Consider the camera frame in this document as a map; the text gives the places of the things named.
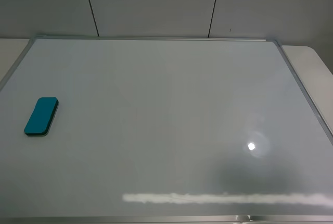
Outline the teal whiteboard eraser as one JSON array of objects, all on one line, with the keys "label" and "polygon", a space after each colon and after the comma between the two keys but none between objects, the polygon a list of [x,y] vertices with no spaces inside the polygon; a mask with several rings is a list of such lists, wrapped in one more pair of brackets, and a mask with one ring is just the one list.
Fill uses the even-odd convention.
[{"label": "teal whiteboard eraser", "polygon": [[46,136],[51,127],[59,101],[56,97],[41,97],[24,128],[27,136]]}]

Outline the white whiteboard with aluminium frame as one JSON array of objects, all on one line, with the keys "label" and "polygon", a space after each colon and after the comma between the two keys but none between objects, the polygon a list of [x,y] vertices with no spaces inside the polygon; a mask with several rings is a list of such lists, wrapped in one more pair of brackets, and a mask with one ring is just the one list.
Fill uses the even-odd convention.
[{"label": "white whiteboard with aluminium frame", "polygon": [[28,42],[1,81],[1,223],[224,222],[332,222],[332,130],[277,41]]}]

